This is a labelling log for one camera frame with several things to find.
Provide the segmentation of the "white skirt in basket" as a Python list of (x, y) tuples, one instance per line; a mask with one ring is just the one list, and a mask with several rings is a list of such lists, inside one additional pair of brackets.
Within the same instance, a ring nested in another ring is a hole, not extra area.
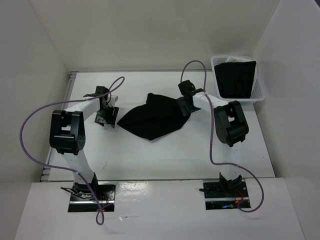
[(257, 74), (256, 61), (246, 61), (245, 59), (230, 57), (225, 63), (228, 71), (228, 77), (225, 80), (225, 98), (250, 98)]

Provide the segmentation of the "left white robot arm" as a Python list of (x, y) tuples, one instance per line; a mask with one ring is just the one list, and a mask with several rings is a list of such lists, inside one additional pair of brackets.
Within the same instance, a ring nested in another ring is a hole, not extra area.
[(88, 200), (93, 200), (100, 193), (97, 176), (84, 153), (85, 121), (95, 115), (96, 124), (114, 128), (119, 111), (115, 106), (117, 101), (118, 96), (110, 94), (108, 88), (97, 86), (95, 93), (84, 95), (72, 107), (54, 110), (52, 113), (49, 144), (62, 155), (68, 167), (74, 170), (74, 185), (69, 191), (80, 198), (83, 195)]

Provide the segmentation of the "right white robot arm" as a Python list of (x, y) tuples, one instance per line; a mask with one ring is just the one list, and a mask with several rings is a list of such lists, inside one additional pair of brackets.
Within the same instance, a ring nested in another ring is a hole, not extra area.
[(196, 89), (190, 80), (179, 83), (178, 88), (182, 97), (177, 103), (184, 116), (198, 110), (210, 113), (209, 160), (220, 167), (219, 192), (229, 197), (242, 182), (236, 168), (240, 163), (242, 143), (249, 133), (242, 106), (238, 101), (225, 101), (202, 88)]

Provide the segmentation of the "black skirt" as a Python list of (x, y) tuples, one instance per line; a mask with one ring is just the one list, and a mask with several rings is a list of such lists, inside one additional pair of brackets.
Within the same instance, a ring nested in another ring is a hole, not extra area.
[(224, 62), (214, 67), (219, 94), (225, 99), (248, 99), (255, 80), (256, 62)]
[(190, 118), (184, 116), (176, 99), (149, 93), (146, 103), (128, 111), (117, 124), (149, 141), (181, 129)]

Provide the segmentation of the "black skirt in basket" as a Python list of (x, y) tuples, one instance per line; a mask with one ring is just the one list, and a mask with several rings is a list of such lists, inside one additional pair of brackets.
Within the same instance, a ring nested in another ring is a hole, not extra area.
[(256, 62), (224, 62), (214, 67), (219, 94), (225, 99), (248, 99), (255, 80)]

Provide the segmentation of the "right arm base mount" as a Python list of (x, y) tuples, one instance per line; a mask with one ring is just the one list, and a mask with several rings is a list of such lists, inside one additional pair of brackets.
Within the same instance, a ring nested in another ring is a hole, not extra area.
[(199, 191), (204, 193), (206, 210), (251, 208), (247, 185), (244, 181), (228, 191), (223, 190), (218, 181), (204, 181), (203, 187)]

